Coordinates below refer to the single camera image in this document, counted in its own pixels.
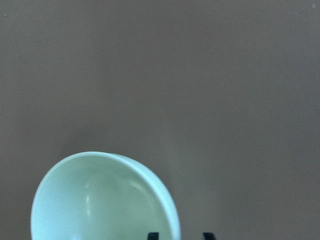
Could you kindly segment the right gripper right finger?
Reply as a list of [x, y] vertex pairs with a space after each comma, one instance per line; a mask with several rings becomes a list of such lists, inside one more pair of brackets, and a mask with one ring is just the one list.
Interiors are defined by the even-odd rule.
[[217, 240], [217, 238], [213, 232], [204, 232], [203, 239], [204, 240]]

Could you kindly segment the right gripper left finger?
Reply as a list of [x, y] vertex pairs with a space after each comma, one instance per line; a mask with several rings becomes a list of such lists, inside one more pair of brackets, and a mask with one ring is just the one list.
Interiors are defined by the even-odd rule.
[[147, 240], [159, 240], [159, 232], [149, 232], [147, 234]]

